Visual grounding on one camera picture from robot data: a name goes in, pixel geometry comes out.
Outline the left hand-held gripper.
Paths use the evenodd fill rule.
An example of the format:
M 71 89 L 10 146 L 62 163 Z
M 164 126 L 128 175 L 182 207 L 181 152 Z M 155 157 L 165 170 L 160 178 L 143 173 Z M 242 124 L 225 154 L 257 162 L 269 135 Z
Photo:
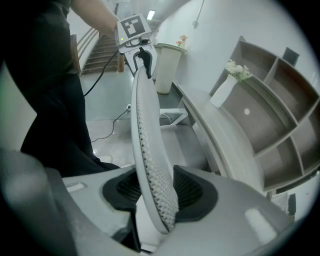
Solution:
M 158 54 L 150 38 L 151 29 L 142 14 L 118 20 L 114 37 L 120 55 L 124 56 L 133 75 L 144 66 L 150 79 L 157 65 Z

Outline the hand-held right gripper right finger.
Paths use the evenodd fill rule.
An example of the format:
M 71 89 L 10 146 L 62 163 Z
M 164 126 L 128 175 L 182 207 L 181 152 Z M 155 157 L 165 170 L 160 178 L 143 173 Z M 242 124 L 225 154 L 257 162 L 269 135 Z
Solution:
M 277 205 L 245 183 L 181 167 L 214 186 L 214 208 L 201 220 L 178 222 L 155 256 L 269 256 L 293 233 L 294 224 Z

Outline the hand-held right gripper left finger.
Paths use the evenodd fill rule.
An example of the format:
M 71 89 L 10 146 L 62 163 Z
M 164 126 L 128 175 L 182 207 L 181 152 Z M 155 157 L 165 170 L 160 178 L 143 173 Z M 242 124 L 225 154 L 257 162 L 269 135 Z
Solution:
M 31 155 L 0 152 L 0 190 L 25 255 L 137 256 L 136 205 L 120 191 L 133 166 L 61 177 Z

